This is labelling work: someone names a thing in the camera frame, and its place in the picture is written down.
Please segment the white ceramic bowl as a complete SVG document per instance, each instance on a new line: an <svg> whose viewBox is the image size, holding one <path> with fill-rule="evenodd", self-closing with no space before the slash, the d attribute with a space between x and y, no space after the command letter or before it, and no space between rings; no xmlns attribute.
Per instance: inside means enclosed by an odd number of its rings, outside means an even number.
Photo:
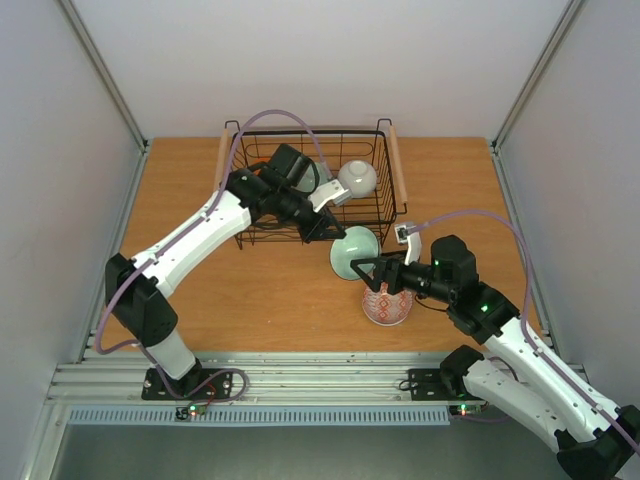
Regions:
<svg viewBox="0 0 640 480"><path fill-rule="evenodd" d="M377 174L374 167L364 160L351 160L345 163L338 172L338 180L356 199L372 194L377 185Z"/></svg>

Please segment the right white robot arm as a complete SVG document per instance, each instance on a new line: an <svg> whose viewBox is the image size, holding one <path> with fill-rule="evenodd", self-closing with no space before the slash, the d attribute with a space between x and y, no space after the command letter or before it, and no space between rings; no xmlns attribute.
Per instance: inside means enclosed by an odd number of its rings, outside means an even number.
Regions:
<svg viewBox="0 0 640 480"><path fill-rule="evenodd" d="M639 410L589 385L529 326L501 292L480 281L476 257L455 235L436 239L431 261L383 254L354 259L373 291L408 290L446 304L455 327L517 373L511 378L463 345L440 364L444 390L484 400L542 440L572 479L613 479L639 451Z"/></svg>

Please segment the celadon green bowl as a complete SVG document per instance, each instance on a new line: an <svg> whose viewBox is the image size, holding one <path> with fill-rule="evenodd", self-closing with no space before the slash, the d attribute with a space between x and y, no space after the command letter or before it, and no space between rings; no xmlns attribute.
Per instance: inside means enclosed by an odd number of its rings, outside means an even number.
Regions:
<svg viewBox="0 0 640 480"><path fill-rule="evenodd" d="M329 176L327 171L321 162L314 162L310 165L301 180L294 186L294 188L304 194L313 193L319 186L327 183Z"/></svg>
<svg viewBox="0 0 640 480"><path fill-rule="evenodd" d="M351 268L352 260L375 258L380 253L377 236L363 226L352 226L345 230L346 236L332 243L329 259L334 273L343 280L358 280L359 275Z"/></svg>

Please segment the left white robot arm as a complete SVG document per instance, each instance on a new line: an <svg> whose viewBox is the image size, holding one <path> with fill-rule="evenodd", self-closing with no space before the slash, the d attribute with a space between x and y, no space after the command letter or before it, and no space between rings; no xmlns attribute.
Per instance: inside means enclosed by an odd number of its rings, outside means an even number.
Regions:
<svg viewBox="0 0 640 480"><path fill-rule="evenodd" d="M268 161L229 173L196 213L154 246L130 259L116 254L108 260L103 317L115 317L132 334L131 345L155 365L174 398L191 398L209 381L182 340L169 303L195 267L265 216L295 227L304 243L345 237L327 205L351 199L351 191L336 179L309 193L296 188L304 173L316 168L309 157L282 144Z"/></svg>

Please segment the orange bowl white inside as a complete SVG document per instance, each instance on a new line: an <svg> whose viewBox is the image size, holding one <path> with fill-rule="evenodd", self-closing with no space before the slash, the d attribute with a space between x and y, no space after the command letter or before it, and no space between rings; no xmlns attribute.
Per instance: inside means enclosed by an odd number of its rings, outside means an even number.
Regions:
<svg viewBox="0 0 640 480"><path fill-rule="evenodd" d="M259 162L256 162L256 163L252 164L252 165L249 167L249 170L250 170L252 173L254 173L255 175L259 175L259 174L260 174L260 172L261 172L263 169L265 169L265 168L269 168L269 162L268 162L268 161L263 161L263 160L261 160L261 161L259 161Z"/></svg>

